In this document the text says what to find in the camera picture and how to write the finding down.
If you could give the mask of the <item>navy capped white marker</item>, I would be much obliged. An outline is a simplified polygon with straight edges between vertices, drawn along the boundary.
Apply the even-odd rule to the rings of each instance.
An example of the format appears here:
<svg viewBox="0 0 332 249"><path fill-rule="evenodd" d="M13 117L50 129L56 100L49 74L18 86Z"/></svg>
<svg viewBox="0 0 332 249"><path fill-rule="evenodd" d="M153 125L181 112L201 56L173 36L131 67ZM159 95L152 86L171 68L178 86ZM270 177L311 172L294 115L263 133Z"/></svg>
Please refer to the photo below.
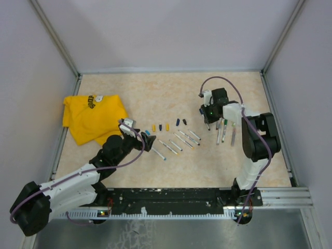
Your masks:
<svg viewBox="0 0 332 249"><path fill-rule="evenodd" d="M199 109L199 112L200 112L200 114L201 114L201 116L202 116L202 118L203 118L203 122L204 122L204 124L205 124L207 130L210 131L210 130L211 130L211 129L210 129L210 126L209 126L209 124L205 121L205 115L204 115L204 113L203 113L202 108Z"/></svg>

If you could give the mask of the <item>blue eraser-cap white marker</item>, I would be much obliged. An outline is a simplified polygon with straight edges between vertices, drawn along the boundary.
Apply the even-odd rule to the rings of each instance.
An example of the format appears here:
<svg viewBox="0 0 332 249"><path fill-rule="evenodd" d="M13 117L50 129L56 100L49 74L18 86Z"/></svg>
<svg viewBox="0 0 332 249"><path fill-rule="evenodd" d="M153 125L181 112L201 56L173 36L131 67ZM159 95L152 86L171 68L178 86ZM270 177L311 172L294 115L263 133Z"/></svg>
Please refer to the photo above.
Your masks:
<svg viewBox="0 0 332 249"><path fill-rule="evenodd" d="M174 145L178 150L183 151L183 149L182 149L179 145L177 145L174 141L169 140L169 142L170 142L172 145Z"/></svg>

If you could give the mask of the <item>yellow capped clear pen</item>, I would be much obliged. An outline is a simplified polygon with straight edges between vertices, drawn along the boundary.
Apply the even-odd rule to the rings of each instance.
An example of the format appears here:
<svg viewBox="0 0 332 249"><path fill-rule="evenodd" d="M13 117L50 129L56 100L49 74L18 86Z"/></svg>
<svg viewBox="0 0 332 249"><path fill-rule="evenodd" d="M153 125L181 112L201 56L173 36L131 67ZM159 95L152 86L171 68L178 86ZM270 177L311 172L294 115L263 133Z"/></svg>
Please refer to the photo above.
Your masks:
<svg viewBox="0 0 332 249"><path fill-rule="evenodd" d="M173 133L179 140L181 140L184 144L186 144L188 147L190 147L191 149L194 149L194 147L189 144L186 140L184 140L182 137L180 137L178 134Z"/></svg>

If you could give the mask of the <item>black eraser-cap white marker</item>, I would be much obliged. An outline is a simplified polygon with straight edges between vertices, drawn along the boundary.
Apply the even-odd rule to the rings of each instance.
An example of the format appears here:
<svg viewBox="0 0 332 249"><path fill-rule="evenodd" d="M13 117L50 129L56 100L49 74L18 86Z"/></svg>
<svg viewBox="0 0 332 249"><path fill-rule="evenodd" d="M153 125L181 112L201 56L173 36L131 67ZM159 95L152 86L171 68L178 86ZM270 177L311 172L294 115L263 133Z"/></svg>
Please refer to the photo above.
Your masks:
<svg viewBox="0 0 332 249"><path fill-rule="evenodd" d="M192 130L188 129L188 131L189 131L189 132L190 132L195 138L197 138L199 141L202 140L202 138L201 138L199 135L197 135L195 132L193 132Z"/></svg>

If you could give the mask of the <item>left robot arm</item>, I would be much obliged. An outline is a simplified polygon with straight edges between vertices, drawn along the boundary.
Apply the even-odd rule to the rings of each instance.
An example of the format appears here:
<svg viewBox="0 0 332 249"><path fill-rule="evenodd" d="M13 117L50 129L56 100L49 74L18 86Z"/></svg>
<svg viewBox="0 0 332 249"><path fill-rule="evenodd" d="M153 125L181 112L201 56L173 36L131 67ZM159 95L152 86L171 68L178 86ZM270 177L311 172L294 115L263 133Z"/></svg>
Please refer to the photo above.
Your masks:
<svg viewBox="0 0 332 249"><path fill-rule="evenodd" d="M29 237L59 214L83 205L104 205L108 193L101 181L123 167L122 160L132 150L149 152L155 139L144 132L138 136L111 135L97 155L78 170L43 184L25 184L10 208L10 221Z"/></svg>

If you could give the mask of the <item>dark blue capped marker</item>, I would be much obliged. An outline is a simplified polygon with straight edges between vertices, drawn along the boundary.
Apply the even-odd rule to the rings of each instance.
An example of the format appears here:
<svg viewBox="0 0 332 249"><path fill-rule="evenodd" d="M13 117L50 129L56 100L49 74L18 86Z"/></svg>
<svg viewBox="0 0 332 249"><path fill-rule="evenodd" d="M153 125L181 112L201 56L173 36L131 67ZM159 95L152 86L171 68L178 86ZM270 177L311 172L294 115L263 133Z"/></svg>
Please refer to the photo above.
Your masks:
<svg viewBox="0 0 332 249"><path fill-rule="evenodd" d="M181 133L186 138L188 138L189 140L191 140L192 142L194 142L195 144L197 144L198 146L200 146L200 143L198 141L196 141L195 139L193 139L192 137L190 137L189 135L187 135L185 132L183 132L181 130L178 130L178 132Z"/></svg>

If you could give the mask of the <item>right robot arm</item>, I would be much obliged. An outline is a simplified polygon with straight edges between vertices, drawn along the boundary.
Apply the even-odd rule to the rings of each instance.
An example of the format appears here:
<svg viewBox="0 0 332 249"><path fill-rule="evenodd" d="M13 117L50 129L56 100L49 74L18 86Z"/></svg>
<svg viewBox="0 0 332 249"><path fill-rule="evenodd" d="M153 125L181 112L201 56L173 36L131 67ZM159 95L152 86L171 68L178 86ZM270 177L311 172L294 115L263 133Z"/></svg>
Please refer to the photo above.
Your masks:
<svg viewBox="0 0 332 249"><path fill-rule="evenodd" d="M231 197L235 204L244 205L250 199L249 190L258 182L261 170L281 150L274 115L253 112L247 110L242 102L230 101L224 88L201 91L199 97L203 98L200 109L206 124L224 119L241 127L245 159L235 180L238 188Z"/></svg>

